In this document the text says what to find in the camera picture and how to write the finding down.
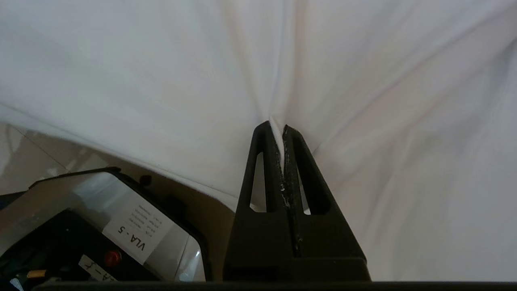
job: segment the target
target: red button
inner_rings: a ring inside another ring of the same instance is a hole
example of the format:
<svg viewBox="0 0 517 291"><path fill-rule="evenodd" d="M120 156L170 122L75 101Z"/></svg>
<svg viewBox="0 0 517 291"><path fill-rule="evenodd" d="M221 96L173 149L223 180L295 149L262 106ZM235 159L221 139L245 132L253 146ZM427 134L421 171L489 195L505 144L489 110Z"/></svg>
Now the red button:
<svg viewBox="0 0 517 291"><path fill-rule="evenodd" d="M104 254L104 265L106 267L115 267L121 259L122 256L119 251L107 251Z"/></svg>

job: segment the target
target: beige floor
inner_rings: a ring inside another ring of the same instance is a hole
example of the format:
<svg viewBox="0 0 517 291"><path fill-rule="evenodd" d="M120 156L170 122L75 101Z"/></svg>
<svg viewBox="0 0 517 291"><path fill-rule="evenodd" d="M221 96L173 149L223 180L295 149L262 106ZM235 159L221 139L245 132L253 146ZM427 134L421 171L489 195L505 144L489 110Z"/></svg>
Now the beige floor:
<svg viewBox="0 0 517 291"><path fill-rule="evenodd" d="M0 195L68 172L121 166L145 169L81 145L0 123Z"/></svg>

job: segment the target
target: label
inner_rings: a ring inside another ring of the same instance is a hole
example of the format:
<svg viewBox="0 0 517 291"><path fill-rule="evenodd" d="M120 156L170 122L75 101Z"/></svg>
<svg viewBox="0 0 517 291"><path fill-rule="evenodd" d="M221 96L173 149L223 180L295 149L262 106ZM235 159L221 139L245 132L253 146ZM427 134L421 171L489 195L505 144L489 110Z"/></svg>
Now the label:
<svg viewBox="0 0 517 291"><path fill-rule="evenodd" d="M130 199L102 234L142 264L165 237L173 222L141 196Z"/></svg>
<svg viewBox="0 0 517 291"><path fill-rule="evenodd" d="M88 272L93 279L100 282L116 281L108 272L104 271L97 263L90 259L87 255L83 255L79 261L79 266Z"/></svg>

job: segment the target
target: white cloth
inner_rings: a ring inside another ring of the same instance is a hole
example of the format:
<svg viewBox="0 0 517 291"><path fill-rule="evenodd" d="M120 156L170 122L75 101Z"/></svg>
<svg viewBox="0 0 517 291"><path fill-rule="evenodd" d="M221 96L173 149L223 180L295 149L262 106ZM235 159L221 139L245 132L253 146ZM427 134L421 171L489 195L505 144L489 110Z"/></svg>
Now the white cloth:
<svg viewBox="0 0 517 291"><path fill-rule="evenodd" d="M287 123L373 279L515 280L516 37L500 0L2 1L0 116L231 208Z"/></svg>

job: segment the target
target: floor tile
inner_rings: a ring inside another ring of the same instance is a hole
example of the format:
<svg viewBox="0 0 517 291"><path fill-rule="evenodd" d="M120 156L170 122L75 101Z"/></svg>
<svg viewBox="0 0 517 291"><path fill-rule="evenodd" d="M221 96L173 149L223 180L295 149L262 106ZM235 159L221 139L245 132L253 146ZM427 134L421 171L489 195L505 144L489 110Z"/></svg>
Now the floor tile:
<svg viewBox="0 0 517 291"><path fill-rule="evenodd" d="M32 130L27 130L25 136L70 172L78 171L85 162L90 160L93 152L92 149L79 144Z"/></svg>
<svg viewBox="0 0 517 291"><path fill-rule="evenodd" d="M34 182L67 170L11 125L0 123L0 195L25 191Z"/></svg>

